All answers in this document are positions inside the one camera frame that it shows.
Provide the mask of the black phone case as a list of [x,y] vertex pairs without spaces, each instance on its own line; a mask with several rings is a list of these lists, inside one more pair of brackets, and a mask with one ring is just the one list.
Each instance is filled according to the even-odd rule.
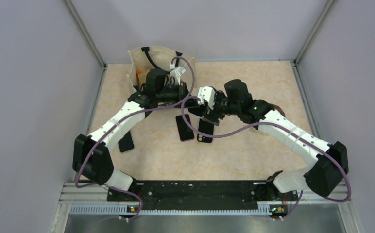
[[212,143],[213,138],[212,137],[207,137],[206,135],[213,135],[214,133],[214,125],[212,123],[203,121],[202,119],[199,120],[199,125],[198,125],[198,131],[200,132],[197,134],[197,141],[200,143]]

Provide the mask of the black smartphone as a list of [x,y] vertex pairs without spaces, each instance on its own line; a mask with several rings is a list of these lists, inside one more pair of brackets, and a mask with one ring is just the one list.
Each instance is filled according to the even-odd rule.
[[176,120],[176,125],[177,125],[177,129],[178,129],[178,133],[179,133],[179,139],[180,139],[180,141],[185,142],[185,141],[193,140],[195,138],[195,135],[194,135],[193,130],[187,126],[183,117],[186,118],[188,123],[191,122],[190,118],[189,118],[189,115],[187,115],[187,114],[178,115],[178,116],[175,117],[175,120]]

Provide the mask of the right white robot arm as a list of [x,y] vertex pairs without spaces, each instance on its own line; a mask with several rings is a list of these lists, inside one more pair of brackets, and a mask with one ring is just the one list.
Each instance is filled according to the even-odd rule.
[[224,91],[210,86],[199,88],[198,104],[204,121],[218,125],[226,115],[237,116],[243,123],[281,142],[306,164],[305,168],[272,175],[272,183],[266,187],[268,197],[279,200],[289,191],[311,190],[329,198],[349,171],[346,146],[311,135],[286,119],[272,104],[253,99],[240,79],[228,81],[224,88]]

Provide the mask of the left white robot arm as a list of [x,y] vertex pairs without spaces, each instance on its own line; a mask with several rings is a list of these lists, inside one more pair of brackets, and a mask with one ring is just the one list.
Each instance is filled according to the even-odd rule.
[[80,134],[74,141],[72,168],[78,176],[92,183],[114,187],[125,200],[133,200],[137,187],[133,177],[116,168],[112,161],[114,146],[153,111],[180,108],[190,96],[182,76],[186,69],[174,67],[169,73],[153,68],[148,71],[142,87],[130,95],[122,108],[105,124],[88,135]]

